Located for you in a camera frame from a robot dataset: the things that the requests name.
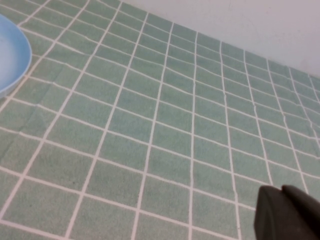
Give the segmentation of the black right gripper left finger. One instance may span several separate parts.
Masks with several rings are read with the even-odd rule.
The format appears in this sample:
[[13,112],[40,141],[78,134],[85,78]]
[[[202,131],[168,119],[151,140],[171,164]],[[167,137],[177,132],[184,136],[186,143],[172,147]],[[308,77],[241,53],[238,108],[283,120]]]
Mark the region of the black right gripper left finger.
[[305,221],[282,189],[259,188],[254,217],[257,240],[318,240],[320,223]]

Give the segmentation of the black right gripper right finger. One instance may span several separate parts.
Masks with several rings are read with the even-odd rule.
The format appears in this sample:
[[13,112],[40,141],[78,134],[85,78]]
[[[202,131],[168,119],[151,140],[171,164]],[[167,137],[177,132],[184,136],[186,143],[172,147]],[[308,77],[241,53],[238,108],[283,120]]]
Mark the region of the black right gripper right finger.
[[320,222],[319,201],[293,185],[283,185],[281,189],[306,222]]

